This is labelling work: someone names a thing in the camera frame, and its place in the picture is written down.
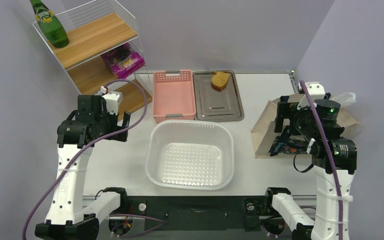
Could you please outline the white plastic grocery bag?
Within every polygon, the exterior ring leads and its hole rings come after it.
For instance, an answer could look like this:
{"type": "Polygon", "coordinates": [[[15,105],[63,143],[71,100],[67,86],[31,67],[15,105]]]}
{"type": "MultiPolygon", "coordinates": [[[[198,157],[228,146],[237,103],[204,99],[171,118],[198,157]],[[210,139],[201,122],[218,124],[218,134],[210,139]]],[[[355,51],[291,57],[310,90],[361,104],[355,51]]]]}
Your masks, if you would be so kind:
{"type": "Polygon", "coordinates": [[[337,102],[342,108],[349,107],[357,102],[354,92],[344,92],[339,95],[331,96],[330,100],[337,102]]]}

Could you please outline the white plastic basin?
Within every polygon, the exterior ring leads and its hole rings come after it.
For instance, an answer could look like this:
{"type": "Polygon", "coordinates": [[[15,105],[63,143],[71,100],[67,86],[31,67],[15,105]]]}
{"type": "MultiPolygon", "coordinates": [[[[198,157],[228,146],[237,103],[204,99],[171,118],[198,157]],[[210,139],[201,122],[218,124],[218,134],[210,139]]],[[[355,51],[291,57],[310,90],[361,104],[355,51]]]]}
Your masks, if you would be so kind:
{"type": "Polygon", "coordinates": [[[144,170],[160,187],[220,190],[234,176],[234,138],[216,122],[162,121],[151,132],[144,170]]]}

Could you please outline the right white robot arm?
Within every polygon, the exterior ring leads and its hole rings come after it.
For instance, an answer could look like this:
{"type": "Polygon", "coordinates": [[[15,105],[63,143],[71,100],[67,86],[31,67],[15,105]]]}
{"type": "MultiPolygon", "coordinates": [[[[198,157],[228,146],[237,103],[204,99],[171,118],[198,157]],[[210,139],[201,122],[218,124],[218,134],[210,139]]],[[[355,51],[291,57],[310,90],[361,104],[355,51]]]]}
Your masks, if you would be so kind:
{"type": "Polygon", "coordinates": [[[316,99],[311,106],[290,110],[290,126],[308,140],[307,154],[316,180],[314,218],[309,217],[286,188],[267,189],[262,201],[270,215],[278,214],[291,230],[293,240],[348,240],[351,184],[357,169],[357,146],[342,137],[337,123],[341,105],[316,99]]]}

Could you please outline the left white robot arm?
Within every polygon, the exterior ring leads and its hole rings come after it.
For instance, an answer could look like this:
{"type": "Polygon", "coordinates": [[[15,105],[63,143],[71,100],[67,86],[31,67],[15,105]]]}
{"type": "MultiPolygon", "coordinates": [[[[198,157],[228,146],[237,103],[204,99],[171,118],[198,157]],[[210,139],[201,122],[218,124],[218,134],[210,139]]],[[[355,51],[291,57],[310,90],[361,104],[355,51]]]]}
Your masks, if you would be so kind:
{"type": "Polygon", "coordinates": [[[100,223],[113,211],[123,215],[129,210],[126,191],[122,187],[112,189],[83,209],[83,191],[87,165],[94,149],[94,140],[126,129],[130,124],[130,112],[118,125],[120,92],[105,95],[79,95],[77,109],[57,128],[58,183],[52,188],[50,209],[43,223],[35,226],[34,234],[42,240],[95,240],[100,223]]]}

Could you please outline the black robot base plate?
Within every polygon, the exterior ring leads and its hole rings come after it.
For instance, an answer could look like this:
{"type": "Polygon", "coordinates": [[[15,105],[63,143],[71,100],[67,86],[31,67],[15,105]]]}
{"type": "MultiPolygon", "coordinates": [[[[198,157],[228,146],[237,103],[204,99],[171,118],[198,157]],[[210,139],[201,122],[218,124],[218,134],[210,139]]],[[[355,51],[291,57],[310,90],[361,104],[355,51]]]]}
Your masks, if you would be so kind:
{"type": "Polygon", "coordinates": [[[162,231],[224,231],[261,227],[280,234],[286,223],[263,195],[258,196],[129,196],[113,214],[147,216],[145,230],[160,225],[162,231]]]}

